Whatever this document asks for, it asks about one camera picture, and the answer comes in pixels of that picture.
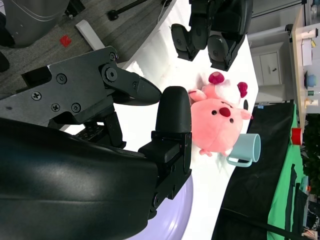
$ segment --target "black cloth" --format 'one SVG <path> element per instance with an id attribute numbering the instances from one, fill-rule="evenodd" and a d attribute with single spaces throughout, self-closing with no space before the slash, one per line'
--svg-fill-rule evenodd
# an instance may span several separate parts
<path id="1" fill-rule="evenodd" d="M 290 185 L 289 185 L 289 192 L 287 197 L 287 204 L 285 208 L 285 224 L 284 229 L 287 231 L 291 231 L 291 213 L 292 213 L 292 202 L 294 197 L 294 189 L 296 186 L 296 179 L 297 179 L 297 173 L 295 171 L 295 165 L 292 164 L 291 166 L 291 176 L 290 176 Z"/>
<path id="2" fill-rule="evenodd" d="M 304 213 L 308 195 L 300 190 L 300 183 L 295 186 L 292 232 L 301 235 L 304 231 Z"/>
<path id="3" fill-rule="evenodd" d="M 250 167 L 236 167 L 228 183 L 222 207 L 262 223 L 268 215 L 286 158 L 294 104 L 255 107 L 248 133 L 259 134 L 261 155 Z M 214 240 L 266 240 L 267 231 L 222 216 L 215 225 Z"/>

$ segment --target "light blue mug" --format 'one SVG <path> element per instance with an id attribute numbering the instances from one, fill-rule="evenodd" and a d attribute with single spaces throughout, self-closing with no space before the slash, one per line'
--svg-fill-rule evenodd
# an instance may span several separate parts
<path id="1" fill-rule="evenodd" d="M 252 162 L 258 162 L 260 152 L 261 139 L 259 134 L 240 134 L 230 155 L 226 158 L 226 161 L 231 165 L 247 168 L 251 166 Z M 241 159 L 246 162 L 231 161 L 229 158 Z"/>

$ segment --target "white pipe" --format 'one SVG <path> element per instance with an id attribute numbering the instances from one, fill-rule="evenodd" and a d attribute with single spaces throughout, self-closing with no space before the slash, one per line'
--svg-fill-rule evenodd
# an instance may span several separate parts
<path id="1" fill-rule="evenodd" d="M 286 25 L 279 26 L 279 27 L 272 28 L 272 29 L 265 30 L 265 31 L 251 33 L 251 34 L 247 35 L 247 38 L 248 38 L 248 41 L 254 41 L 254 40 L 263 39 L 266 37 L 270 37 L 272 35 L 277 35 L 277 34 L 282 34 L 282 33 L 286 33 Z"/>

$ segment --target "plush toy ear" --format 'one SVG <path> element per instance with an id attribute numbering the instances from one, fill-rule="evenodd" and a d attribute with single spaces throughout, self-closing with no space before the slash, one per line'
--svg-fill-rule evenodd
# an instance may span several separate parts
<path id="1" fill-rule="evenodd" d="M 207 99 L 207 96 L 205 95 L 205 93 L 199 89 L 189 90 L 188 93 L 190 98 L 195 102 L 199 102 Z"/>
<path id="2" fill-rule="evenodd" d="M 251 112 L 245 109 L 240 109 L 240 114 L 243 120 L 249 120 L 252 117 Z"/>

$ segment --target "white tabletop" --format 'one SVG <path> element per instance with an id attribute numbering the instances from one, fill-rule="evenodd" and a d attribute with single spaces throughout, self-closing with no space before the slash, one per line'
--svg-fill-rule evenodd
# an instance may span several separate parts
<path id="1" fill-rule="evenodd" d="M 292 45 L 293 45 L 293 61 L 294 61 L 294 73 L 295 73 L 295 84 L 298 100 L 298 111 L 300 128 L 302 132 L 305 131 L 307 107 L 305 105 L 308 91 L 305 88 L 305 71 L 302 59 L 302 33 L 304 27 L 304 15 L 303 7 L 300 8 L 297 14 L 294 25 L 292 28 Z"/>
<path id="2" fill-rule="evenodd" d="M 169 9 L 140 47 L 127 62 L 124 69 L 145 77 L 161 91 L 168 86 L 182 86 L 186 90 L 197 87 L 199 81 L 208 82 L 211 73 L 208 51 L 201 50 L 193 62 L 177 58 L 170 27 L 182 24 L 187 30 L 191 5 L 187 0 L 172 1 Z M 245 39 L 238 55 L 228 72 L 223 75 L 234 81 L 246 82 L 248 94 L 244 99 L 252 112 L 258 94 L 258 84 L 251 58 L 248 40 Z M 151 140 L 151 131 L 155 130 L 158 105 L 124 106 L 116 105 L 125 149 L 137 151 Z M 242 133 L 246 133 L 249 120 L 243 123 Z M 212 157 L 199 154 L 199 148 L 192 146 L 191 168 L 193 177 L 193 203 L 184 240 L 210 240 L 217 221 L 219 210 L 229 179 L 235 169 L 227 164 L 226 158 L 214 153 Z"/>

